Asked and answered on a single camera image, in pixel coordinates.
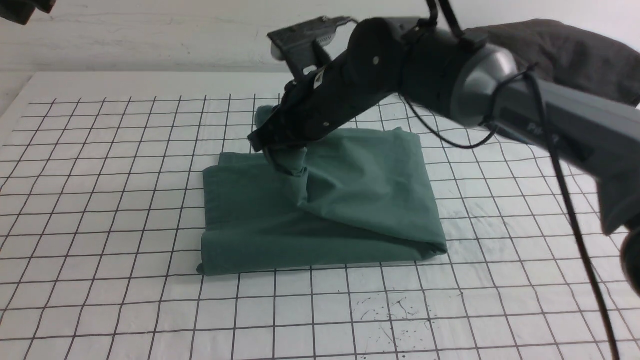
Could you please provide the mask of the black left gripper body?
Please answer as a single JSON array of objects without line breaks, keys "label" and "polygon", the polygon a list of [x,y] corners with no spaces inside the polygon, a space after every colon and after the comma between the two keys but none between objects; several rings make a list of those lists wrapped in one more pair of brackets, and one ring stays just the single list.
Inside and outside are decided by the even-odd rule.
[{"label": "black left gripper body", "polygon": [[50,14],[55,4],[56,0],[0,0],[0,17],[26,26],[36,10]]}]

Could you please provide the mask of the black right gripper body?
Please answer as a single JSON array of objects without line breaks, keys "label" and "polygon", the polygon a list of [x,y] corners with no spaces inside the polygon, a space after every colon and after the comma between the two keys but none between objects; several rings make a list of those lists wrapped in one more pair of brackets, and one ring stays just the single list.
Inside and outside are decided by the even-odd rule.
[{"label": "black right gripper body", "polygon": [[405,29],[395,20],[359,23],[345,51],[288,89],[265,123],[247,137],[254,152],[320,141],[397,92]]}]

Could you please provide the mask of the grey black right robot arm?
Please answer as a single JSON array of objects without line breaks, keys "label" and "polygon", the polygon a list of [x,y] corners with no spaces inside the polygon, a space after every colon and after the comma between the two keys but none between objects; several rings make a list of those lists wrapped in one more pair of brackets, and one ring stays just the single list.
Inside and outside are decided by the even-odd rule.
[{"label": "grey black right robot arm", "polygon": [[422,18],[365,19],[330,59],[323,38],[347,21],[320,17],[268,34],[294,80],[247,137],[255,152],[320,141],[394,92],[465,128],[493,125],[594,178],[603,233],[629,231],[621,266],[639,290],[637,110],[539,80],[509,51]]}]

